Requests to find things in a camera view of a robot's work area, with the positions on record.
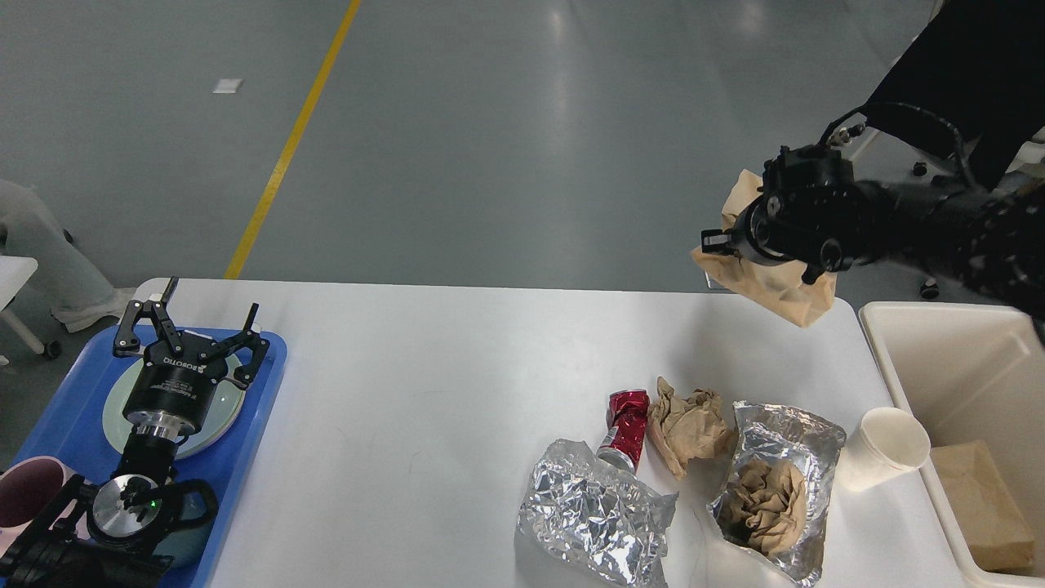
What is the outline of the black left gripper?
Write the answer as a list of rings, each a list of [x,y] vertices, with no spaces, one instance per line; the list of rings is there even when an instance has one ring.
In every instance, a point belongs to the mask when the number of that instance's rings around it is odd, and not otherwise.
[[[112,344],[114,357],[143,356],[143,366],[122,409],[135,436],[189,438],[204,427],[220,380],[247,390],[256,380],[269,352],[269,340],[255,330],[259,304],[251,304],[240,332],[224,340],[178,331],[167,308],[179,278],[168,280],[158,299],[131,299]],[[136,335],[141,320],[152,324],[156,342]],[[225,358],[251,351],[250,361],[228,375]]]

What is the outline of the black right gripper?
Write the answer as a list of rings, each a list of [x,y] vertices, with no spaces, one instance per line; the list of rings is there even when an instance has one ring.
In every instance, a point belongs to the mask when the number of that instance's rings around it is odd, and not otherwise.
[[[701,251],[707,256],[735,256],[739,250],[743,257],[760,265],[800,261],[802,227],[787,215],[785,203],[781,196],[754,198],[736,217],[738,237],[732,229],[702,230]],[[802,282],[812,286],[825,272],[822,264],[806,263]]]

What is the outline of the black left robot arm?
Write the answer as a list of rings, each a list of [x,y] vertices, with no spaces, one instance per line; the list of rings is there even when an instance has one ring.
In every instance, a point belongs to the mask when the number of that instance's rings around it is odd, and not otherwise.
[[[251,305],[237,331],[178,327],[178,286],[83,347],[2,473],[4,587],[205,587],[285,363]]]

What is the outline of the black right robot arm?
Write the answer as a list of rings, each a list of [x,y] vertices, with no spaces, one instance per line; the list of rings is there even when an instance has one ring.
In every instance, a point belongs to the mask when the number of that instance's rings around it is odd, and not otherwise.
[[[994,194],[976,182],[960,131],[907,111],[952,138],[956,171],[926,184],[855,178],[841,145],[862,126],[829,123],[814,144],[743,171],[722,224],[691,251],[709,278],[784,320],[809,327],[832,308],[837,276],[876,263],[918,271],[995,299],[1043,334],[1043,189]]]

